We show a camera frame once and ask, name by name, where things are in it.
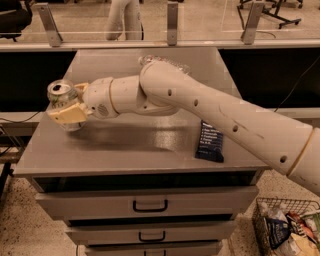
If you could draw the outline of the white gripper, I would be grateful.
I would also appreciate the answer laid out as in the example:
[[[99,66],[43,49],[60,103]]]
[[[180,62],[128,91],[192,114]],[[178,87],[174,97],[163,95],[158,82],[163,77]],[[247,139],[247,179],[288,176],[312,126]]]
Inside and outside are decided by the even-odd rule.
[[[75,85],[78,98],[83,103],[75,103],[65,108],[50,109],[48,116],[57,124],[73,124],[85,122],[88,119],[88,111],[98,119],[115,118],[118,113],[111,102],[111,84],[113,78],[101,78],[92,82]]]

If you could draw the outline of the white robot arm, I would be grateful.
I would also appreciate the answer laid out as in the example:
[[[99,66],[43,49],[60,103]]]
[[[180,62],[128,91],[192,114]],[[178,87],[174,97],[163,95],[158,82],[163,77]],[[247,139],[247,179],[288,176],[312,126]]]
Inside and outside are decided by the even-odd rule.
[[[320,129],[208,87],[164,61],[151,59],[138,75],[47,87],[48,116],[66,126],[89,116],[171,115],[184,109],[222,132],[272,169],[320,193]]]

